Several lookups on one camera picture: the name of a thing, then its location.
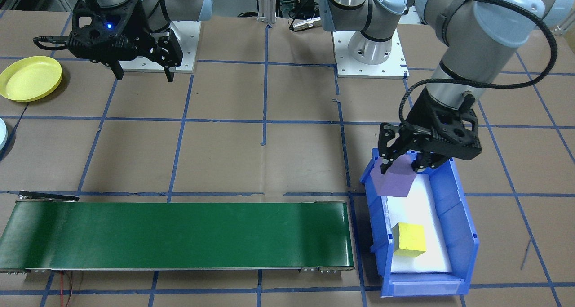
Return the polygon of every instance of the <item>green conveyor belt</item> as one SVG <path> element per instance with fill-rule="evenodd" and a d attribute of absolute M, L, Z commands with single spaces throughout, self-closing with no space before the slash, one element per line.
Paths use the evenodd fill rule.
<path fill-rule="evenodd" d="M 17 202 L 0 270 L 353 269 L 345 203 Z"/>

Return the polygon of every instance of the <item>yellow plate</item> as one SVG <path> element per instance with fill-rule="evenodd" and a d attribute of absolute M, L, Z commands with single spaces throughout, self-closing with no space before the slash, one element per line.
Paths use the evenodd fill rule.
<path fill-rule="evenodd" d="M 32 102 L 50 94 L 62 81 L 62 66 L 50 57 L 21 59 L 0 73 L 0 94 L 15 102 Z"/>

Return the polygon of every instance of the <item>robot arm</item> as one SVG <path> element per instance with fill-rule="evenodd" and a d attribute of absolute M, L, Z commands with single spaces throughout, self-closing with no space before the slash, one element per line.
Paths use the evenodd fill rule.
<path fill-rule="evenodd" d="M 381 125 L 378 149 L 383 174 L 409 150 L 419 152 L 411 165 L 415 171 L 437 168 L 451 157 L 470 160 L 479 155 L 481 144 L 472 106 L 486 88 L 523 88 L 544 78 L 557 56 L 554 37 L 546 24 L 556 24 L 567 16 L 573 0 L 416 0 L 415 4 L 448 49 L 433 77 L 418 82 L 405 94 L 399 110 L 401 124 Z M 507 61 L 527 41 L 534 23 L 552 47 L 548 67 L 524 84 L 493 84 Z M 397 21 L 377 24 L 394 29 Z M 364 28 L 361 34 L 369 39 L 366 31 Z M 403 118 L 409 94 L 424 84 L 426 88 Z"/>
<path fill-rule="evenodd" d="M 328 32 L 355 31 L 347 48 L 368 65 L 384 63 L 392 51 L 392 36 L 412 0 L 320 0 L 322 26 Z"/>
<path fill-rule="evenodd" d="M 209 20 L 211 15 L 211 0 L 78 0 L 70 35 L 40 36 L 34 43 L 41 49 L 69 49 L 78 58 L 103 63 L 118 80 L 124 75 L 119 61 L 146 57 L 160 64 L 171 82 L 183 54 L 170 22 Z M 83 20 L 90 23 L 83 26 Z"/>

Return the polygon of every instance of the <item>blue tape line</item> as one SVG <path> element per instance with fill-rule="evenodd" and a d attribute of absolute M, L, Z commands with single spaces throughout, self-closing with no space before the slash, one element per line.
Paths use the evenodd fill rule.
<path fill-rule="evenodd" d="M 490 289 L 490 288 L 539 288 L 549 287 L 548 282 L 517 282 L 517 283 L 472 283 L 472 289 Z"/>
<path fill-rule="evenodd" d="M 282 66 L 325 66 L 335 68 L 332 63 L 284 63 L 284 62 L 268 62 L 269 65 L 282 65 Z"/>
<path fill-rule="evenodd" d="M 19 119 L 16 115 L 0 115 L 0 118 Z M 101 120 L 101 117 L 94 116 L 23 116 L 22 119 L 61 119 L 61 120 Z M 158 117 L 106 117 L 105 120 L 119 121 L 181 121 L 179 118 L 158 118 Z M 341 122 L 332 120 L 263 120 L 263 119 L 217 119 L 217 118 L 186 118 L 186 122 L 198 123 L 255 123 L 255 124 L 318 124 L 318 125 L 338 125 Z M 344 125 L 380 125 L 379 121 L 343 121 Z M 392 121 L 390 124 L 398 125 L 399 122 Z M 486 124 L 479 124 L 479 127 L 487 127 Z M 575 126 L 568 125 L 491 125 L 502 129 L 575 129 Z"/>
<path fill-rule="evenodd" d="M 343 163 L 345 165 L 345 182 L 347 187 L 351 187 L 351 176 L 349 175 L 349 160 L 347 158 L 347 142 L 345 141 L 345 128 L 343 125 L 343 113 L 341 112 L 341 103 L 337 103 L 337 113 L 339 114 L 339 131 L 341 132 L 341 147 L 343 149 Z"/>
<path fill-rule="evenodd" d="M 101 117 L 81 117 L 81 116 L 24 116 L 23 119 L 60 119 L 60 120 L 101 120 Z"/>
<path fill-rule="evenodd" d="M 70 24 L 70 19 L 72 19 L 72 13 L 70 13 L 68 15 L 68 19 L 66 19 L 66 23 L 64 24 L 64 28 L 62 28 L 60 35 L 64 35 L 64 32 L 66 32 L 66 28 L 68 28 L 68 24 Z M 53 58 L 55 53 L 56 53 L 56 50 L 52 51 L 50 53 L 50 57 Z"/>
<path fill-rule="evenodd" d="M 181 118 L 106 117 L 106 120 L 123 121 L 183 121 Z"/>
<path fill-rule="evenodd" d="M 339 96 L 339 83 L 337 83 L 337 67 L 333 66 L 333 79 L 335 80 L 335 94 Z"/>
<path fill-rule="evenodd" d="M 46 300 L 48 299 L 50 287 L 52 287 L 52 281 L 54 280 L 54 274 L 55 272 L 50 272 L 50 276 L 48 277 L 48 281 L 46 282 L 46 287 L 44 289 L 44 294 L 42 295 L 42 300 L 40 301 L 40 307 L 45 307 L 46 305 Z"/>
<path fill-rule="evenodd" d="M 575 282 L 553 282 L 555 287 L 575 287 Z"/>
<path fill-rule="evenodd" d="M 193 123 L 257 123 L 264 121 L 260 119 L 205 119 L 205 118 L 186 118 L 186 122 Z"/>
<path fill-rule="evenodd" d="M 521 59 L 521 56 L 519 55 L 519 53 L 517 51 L 515 51 L 515 54 L 517 54 L 517 57 L 519 58 L 519 62 L 521 63 L 521 65 L 523 66 L 523 69 L 525 70 L 525 72 L 527 73 L 527 76 L 529 77 L 529 80 L 532 80 L 532 77 L 530 75 L 530 73 L 528 72 L 528 69 L 525 65 L 525 63 L 523 62 L 523 59 Z M 533 85 L 533 89 L 535 90 L 535 93 L 537 94 L 538 98 L 541 101 L 541 104 L 543 105 L 545 112 L 547 113 L 549 119 L 551 120 L 551 123 L 553 124 L 553 126 L 555 127 L 557 134 L 559 135 L 559 138 L 561 139 L 561 142 L 563 142 L 563 146 L 565 147 L 565 149 L 567 150 L 567 153 L 569 153 L 569 157 L 571 157 L 571 161 L 573 163 L 575 163 L 575 157 L 573 157 L 573 153 L 571 152 L 571 150 L 569 149 L 569 146 L 567 145 L 567 142 L 565 142 L 565 139 L 563 138 L 563 134 L 561 133 L 561 131 L 559 130 L 559 128 L 557 128 L 557 124 L 555 123 L 555 119 L 553 119 L 553 116 L 551 115 L 551 112 L 549 111 L 549 108 L 547 107 L 547 104 L 545 104 L 545 101 L 543 99 L 543 96 L 541 96 L 541 93 L 539 92 L 538 88 L 536 85 Z"/>
<path fill-rule="evenodd" d="M 45 292 L 45 290 L 0 290 L 0 295 L 43 295 Z"/>
<path fill-rule="evenodd" d="M 554 287 L 575 287 L 575 282 L 552 282 Z M 550 287 L 548 282 L 525 282 L 525 283 L 473 283 L 471 284 L 472 289 L 496 289 L 496 288 L 537 288 L 537 287 Z M 381 291 L 380 286 L 365 286 L 365 291 Z M 263 293 L 293 293 L 293 292 L 325 292 L 325 291 L 361 291 L 361 287 L 358 286 L 347 286 L 347 287 L 281 287 L 281 288 L 271 288 L 263 289 Z M 63 290 L 64 295 L 70 294 L 70 290 Z M 128 289 L 128 290 L 96 290 L 96 289 L 86 289 L 86 290 L 75 290 L 74 295 L 131 295 L 131 294 L 142 294 L 142 295 L 158 295 L 158 294 L 229 294 L 229 293 L 257 293 L 257 288 L 244 289 L 244 288 L 231 288 L 231 289 Z M 0 295 L 59 295 L 60 290 L 0 290 Z"/>
<path fill-rule="evenodd" d="M 2 59 L 2 60 L 21 60 L 24 58 L 25 57 L 0 57 L 0 59 Z"/>
<path fill-rule="evenodd" d="M 347 196 L 347 192 L 286 192 L 284 197 L 304 197 L 304 196 Z"/>
<path fill-rule="evenodd" d="M 18 129 L 18 126 L 20 125 L 20 121 L 22 121 L 22 117 L 23 117 L 24 113 L 26 112 L 26 110 L 28 109 L 29 104 L 30 104 L 30 102 L 28 102 L 26 104 L 26 107 L 24 107 L 24 109 L 22 110 L 22 114 L 20 114 L 20 118 L 18 118 L 18 121 L 16 121 L 14 128 L 12 129 L 12 131 L 10 131 L 8 138 L 6 139 L 6 144 L 4 144 L 4 148 L 2 149 L 2 151 L 0 151 L 0 162 L 2 162 L 2 160 L 4 160 L 4 155 L 6 155 L 6 151 L 8 151 L 8 148 L 10 147 L 10 143 L 12 142 L 14 135 L 16 135 L 16 130 Z"/>
<path fill-rule="evenodd" d="M 264 68 L 263 68 L 263 124 L 261 125 L 261 145 L 267 143 L 267 76 L 269 68 L 269 47 L 270 47 L 270 29 L 271 25 L 265 27 L 265 55 L 264 55 Z"/>
<path fill-rule="evenodd" d="M 44 190 L 34 190 L 36 192 L 43 192 L 46 194 L 57 194 L 57 195 L 80 195 L 80 196 L 167 196 L 167 192 L 99 192 L 99 191 L 44 191 Z M 14 194 L 17 195 L 19 190 L 0 190 L 0 194 Z M 252 195 L 264 195 L 264 192 L 173 192 L 173 196 L 252 196 Z M 548 194 L 548 193 L 516 193 L 511 192 L 466 192 L 466 196 L 469 197 L 543 197 L 543 198 L 575 198 L 575 194 Z M 284 197 L 306 197 L 306 196 L 316 196 L 316 197 L 365 197 L 365 192 L 286 192 L 283 194 Z"/>
<path fill-rule="evenodd" d="M 190 106 L 190 98 L 191 98 L 191 88 L 194 84 L 194 75 L 190 75 L 190 82 L 187 86 L 187 95 L 186 95 L 186 103 L 183 107 L 183 114 L 181 115 L 181 124 L 180 124 L 180 131 L 178 134 L 178 143 L 176 144 L 176 153 L 174 155 L 174 166 L 172 168 L 172 176 L 170 177 L 170 186 L 168 188 L 168 198 L 166 202 L 172 201 L 172 192 L 174 191 L 174 182 L 176 180 L 176 173 L 178 171 L 178 162 L 179 162 L 179 153 L 181 150 L 181 140 L 183 139 L 183 131 L 186 126 L 186 116 L 187 110 Z"/>
<path fill-rule="evenodd" d="M 251 294 L 256 289 L 131 289 L 131 290 L 80 290 L 73 295 L 167 295 L 167 294 Z M 69 290 L 62 291 L 63 294 L 70 294 Z M 50 290 L 48 295 L 59 295 L 59 290 Z"/>
<path fill-rule="evenodd" d="M 227 61 L 227 60 L 198 60 L 197 62 L 204 62 L 204 63 L 234 63 L 234 64 L 257 64 L 263 65 L 265 62 L 260 61 Z"/>
<path fill-rule="evenodd" d="M 507 169 L 507 165 L 505 164 L 505 160 L 503 160 L 503 155 L 501 154 L 501 150 L 499 148 L 499 145 L 497 144 L 497 140 L 495 139 L 495 134 L 493 133 L 493 128 L 491 128 L 491 125 L 489 124 L 489 120 L 487 119 L 487 115 L 485 114 L 485 111 L 483 110 L 483 106 L 481 105 L 481 102 L 478 101 L 477 104 L 481 110 L 481 115 L 483 115 L 483 119 L 485 120 L 485 123 L 487 123 L 487 129 L 489 130 L 489 135 L 491 136 L 491 139 L 493 140 L 493 145 L 495 146 L 495 150 L 497 151 L 497 155 L 499 156 L 499 160 L 501 161 L 501 165 L 503 166 L 503 171 L 505 172 L 505 176 L 507 177 L 507 181 L 509 182 L 509 186 L 511 187 L 511 191 L 515 195 L 514 196 L 515 202 L 517 203 L 517 206 L 519 207 L 519 211 L 521 213 L 521 217 L 523 218 L 523 222 L 525 223 L 525 227 L 527 228 L 527 232 L 529 233 L 529 235 L 533 239 L 532 240 L 533 248 L 535 249 L 537 256 L 540 260 L 541 267 L 543 268 L 543 271 L 545 273 L 545 277 L 547 278 L 547 281 L 551 287 L 551 291 L 553 293 L 553 297 L 555 298 L 555 302 L 557 303 L 558 307 L 561 307 L 561 303 L 559 302 L 559 297 L 557 296 L 557 292 L 555 291 L 555 288 L 553 287 L 551 276 L 549 275 L 549 271 L 548 271 L 547 267 L 545 266 L 543 256 L 541 255 L 541 252 L 539 250 L 539 247 L 537 245 L 535 237 L 533 236 L 533 232 L 531 231 L 531 227 L 529 225 L 529 221 L 527 220 L 527 216 L 526 216 L 525 211 L 523 209 L 523 205 L 521 205 L 521 202 L 519 201 L 519 196 L 517 196 L 517 191 L 515 190 L 513 180 L 511 179 L 511 174 L 509 173 L 509 170 Z"/>
<path fill-rule="evenodd" d="M 90 59 L 78 59 L 78 58 L 54 58 L 57 61 L 90 61 Z"/>
<path fill-rule="evenodd" d="M 363 263 L 361 258 L 361 247 L 359 246 L 359 227 L 357 223 L 357 215 L 355 213 L 355 199 L 353 196 L 349 196 L 349 208 L 351 214 L 351 227 L 354 231 L 355 239 L 355 252 L 358 261 L 358 273 L 359 273 L 359 290 L 361 291 L 362 306 L 367 307 L 367 296 L 365 293 L 365 279 L 363 276 Z"/>
<path fill-rule="evenodd" d="M 320 293 L 329 291 L 361 291 L 361 287 L 310 287 L 310 288 L 273 288 L 264 289 L 263 293 Z"/>
<path fill-rule="evenodd" d="M 413 70 L 413 71 L 435 71 L 435 69 L 429 69 L 427 67 L 411 67 L 408 66 L 407 67 L 408 70 Z"/>
<path fill-rule="evenodd" d="M 263 278 L 262 274 L 261 274 L 261 269 L 257 270 L 257 290 L 256 290 L 256 301 L 255 301 L 255 306 L 256 307 L 261 307 L 261 280 Z"/>
<path fill-rule="evenodd" d="M 335 67 L 333 63 L 288 63 L 288 62 L 269 62 L 267 61 L 267 56 L 265 56 L 265 61 L 228 61 L 228 60 L 198 60 L 198 62 L 204 63 L 235 63 L 235 64 L 251 64 L 251 65 L 279 65 L 279 66 L 327 66 Z"/>
<path fill-rule="evenodd" d="M 248 197 L 251 195 L 263 195 L 263 192 L 172 192 L 172 196 L 222 196 L 222 197 L 232 197 L 232 196 L 244 196 Z"/>
<path fill-rule="evenodd" d="M 150 294 L 150 299 L 148 300 L 148 307 L 152 307 L 154 305 L 154 294 L 156 291 L 156 286 L 158 285 L 158 276 L 160 275 L 159 271 L 154 271 L 154 278 L 152 279 L 152 293 Z"/>
<path fill-rule="evenodd" d="M 84 186 L 84 180 L 86 175 L 88 174 L 88 169 L 90 168 L 90 162 L 92 162 L 92 156 L 94 156 L 94 151 L 96 149 L 96 144 L 98 143 L 98 139 L 100 138 L 100 133 L 102 132 L 102 127 L 104 121 L 106 121 L 107 111 L 110 108 L 111 99 L 114 96 L 115 88 L 118 84 L 118 80 L 114 80 L 114 84 L 111 87 L 110 95 L 108 96 L 108 100 L 106 102 L 106 107 L 104 108 L 104 112 L 102 113 L 102 118 L 100 119 L 100 124 L 98 126 L 98 131 L 94 137 L 94 142 L 92 142 L 92 148 L 90 149 L 90 153 L 88 154 L 88 159 L 86 160 L 86 165 L 84 166 L 84 171 L 82 172 L 82 176 L 80 177 L 80 184 L 78 184 L 78 192 L 82 191 L 82 186 Z"/>

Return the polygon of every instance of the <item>white plate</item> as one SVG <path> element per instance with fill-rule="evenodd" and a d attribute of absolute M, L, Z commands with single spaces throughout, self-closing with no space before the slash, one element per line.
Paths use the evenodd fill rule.
<path fill-rule="evenodd" d="M 0 118 L 0 151 L 4 148 L 6 140 L 8 139 L 8 131 L 6 130 L 6 123 Z"/>

